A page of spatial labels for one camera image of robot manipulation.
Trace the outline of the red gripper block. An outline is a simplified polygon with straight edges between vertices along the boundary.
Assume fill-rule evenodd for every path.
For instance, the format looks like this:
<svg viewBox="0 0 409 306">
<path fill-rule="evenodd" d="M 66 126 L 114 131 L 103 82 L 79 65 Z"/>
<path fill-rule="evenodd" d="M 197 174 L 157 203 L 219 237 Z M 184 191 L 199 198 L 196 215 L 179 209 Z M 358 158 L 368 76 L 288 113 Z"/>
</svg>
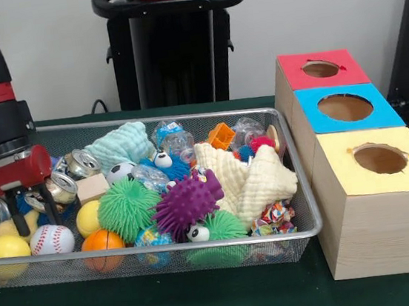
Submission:
<svg viewBox="0 0 409 306">
<path fill-rule="evenodd" d="M 34 145 L 20 153 L 0 159 L 0 196 L 4 195 L 10 216 L 20 237 L 27 238 L 30 228 L 16 204 L 19 188 L 31 188 L 39 184 L 39 194 L 43 198 L 45 213 L 51 224 L 63 224 L 56 202 L 44 182 L 52 173 L 50 154 L 42 145 Z"/>
</svg>

